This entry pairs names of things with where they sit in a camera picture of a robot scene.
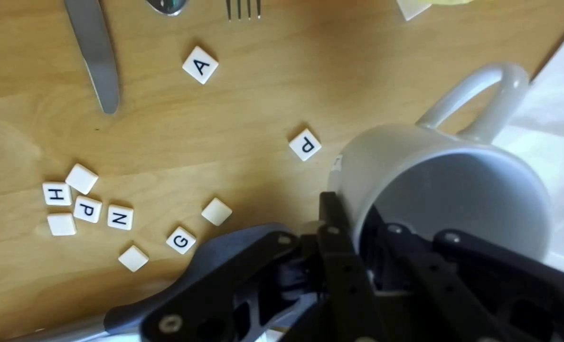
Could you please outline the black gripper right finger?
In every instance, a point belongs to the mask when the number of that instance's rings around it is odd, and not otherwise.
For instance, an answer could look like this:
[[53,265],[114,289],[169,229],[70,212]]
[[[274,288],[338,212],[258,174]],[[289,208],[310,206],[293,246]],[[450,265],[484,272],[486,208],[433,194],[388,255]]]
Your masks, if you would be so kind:
[[564,342],[564,272],[446,229],[420,238],[376,210],[363,259],[382,289],[414,293],[441,342]]

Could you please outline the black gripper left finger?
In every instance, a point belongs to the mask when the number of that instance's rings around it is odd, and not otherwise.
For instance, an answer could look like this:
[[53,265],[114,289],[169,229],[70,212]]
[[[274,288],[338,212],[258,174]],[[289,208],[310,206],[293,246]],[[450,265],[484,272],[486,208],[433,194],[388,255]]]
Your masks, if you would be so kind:
[[338,342],[382,342],[376,301],[361,259],[348,234],[348,219],[334,193],[319,196],[317,231],[325,267],[327,303]]

